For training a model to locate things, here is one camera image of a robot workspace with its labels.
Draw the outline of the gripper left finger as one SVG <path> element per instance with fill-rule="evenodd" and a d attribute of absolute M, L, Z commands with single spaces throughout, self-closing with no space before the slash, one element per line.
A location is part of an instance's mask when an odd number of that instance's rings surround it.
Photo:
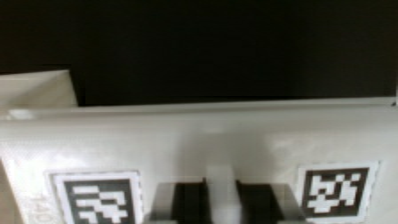
<path fill-rule="evenodd" d="M 177 224 L 214 224 L 205 181 L 159 184 L 150 220 Z"/>

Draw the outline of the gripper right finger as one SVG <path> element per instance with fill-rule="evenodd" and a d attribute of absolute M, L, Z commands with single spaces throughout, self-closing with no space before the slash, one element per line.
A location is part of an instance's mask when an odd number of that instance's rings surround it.
<path fill-rule="evenodd" d="M 305 213 L 289 184 L 237 182 L 242 224 L 305 224 Z"/>

